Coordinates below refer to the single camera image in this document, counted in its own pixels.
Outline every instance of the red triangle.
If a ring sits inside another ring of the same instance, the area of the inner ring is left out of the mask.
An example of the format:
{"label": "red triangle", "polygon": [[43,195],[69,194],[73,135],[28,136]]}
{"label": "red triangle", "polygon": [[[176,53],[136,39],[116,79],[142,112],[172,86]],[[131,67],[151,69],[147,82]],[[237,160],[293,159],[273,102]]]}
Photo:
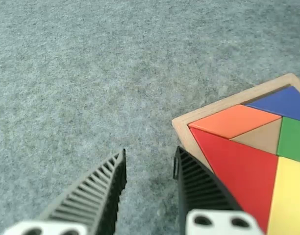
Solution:
{"label": "red triangle", "polygon": [[190,128],[214,173],[266,232],[277,156]]}

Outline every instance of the tangram puzzle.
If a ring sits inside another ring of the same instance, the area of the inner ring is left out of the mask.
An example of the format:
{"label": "tangram puzzle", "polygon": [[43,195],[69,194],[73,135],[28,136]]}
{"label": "tangram puzzle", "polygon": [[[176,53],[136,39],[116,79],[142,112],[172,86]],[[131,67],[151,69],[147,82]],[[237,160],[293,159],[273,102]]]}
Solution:
{"label": "tangram puzzle", "polygon": [[269,235],[300,235],[300,80],[287,74],[175,118],[185,149]]}

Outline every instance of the carpet floor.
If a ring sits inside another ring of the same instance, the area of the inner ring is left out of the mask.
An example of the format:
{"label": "carpet floor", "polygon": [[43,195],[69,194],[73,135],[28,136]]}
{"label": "carpet floor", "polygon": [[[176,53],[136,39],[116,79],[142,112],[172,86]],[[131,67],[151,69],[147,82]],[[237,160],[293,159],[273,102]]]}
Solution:
{"label": "carpet floor", "polygon": [[0,233],[126,148],[116,234],[177,234],[171,120],[288,72],[300,0],[0,0]]}

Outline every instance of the green square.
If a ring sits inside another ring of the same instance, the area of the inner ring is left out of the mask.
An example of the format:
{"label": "green square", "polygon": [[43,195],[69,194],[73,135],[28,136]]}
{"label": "green square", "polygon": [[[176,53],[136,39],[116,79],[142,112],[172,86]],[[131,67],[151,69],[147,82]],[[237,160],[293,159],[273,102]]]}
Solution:
{"label": "green square", "polygon": [[300,162],[300,121],[282,118],[277,155]]}

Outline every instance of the screw hole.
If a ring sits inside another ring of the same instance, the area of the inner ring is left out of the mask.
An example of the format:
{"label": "screw hole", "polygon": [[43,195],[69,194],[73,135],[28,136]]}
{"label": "screw hole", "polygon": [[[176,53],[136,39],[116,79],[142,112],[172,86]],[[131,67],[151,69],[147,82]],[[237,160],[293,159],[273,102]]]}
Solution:
{"label": "screw hole", "polygon": [[205,226],[212,225],[211,220],[209,220],[207,217],[204,216],[197,216],[195,218],[195,223],[200,225],[205,225]]}
{"label": "screw hole", "polygon": [[250,227],[249,223],[241,218],[234,218],[232,219],[232,225],[242,228],[248,228]]}
{"label": "screw hole", "polygon": [[33,228],[24,233],[24,235],[40,235],[42,233],[41,229]]}
{"label": "screw hole", "polygon": [[76,230],[68,230],[62,233],[62,235],[79,235],[79,232],[77,232]]}

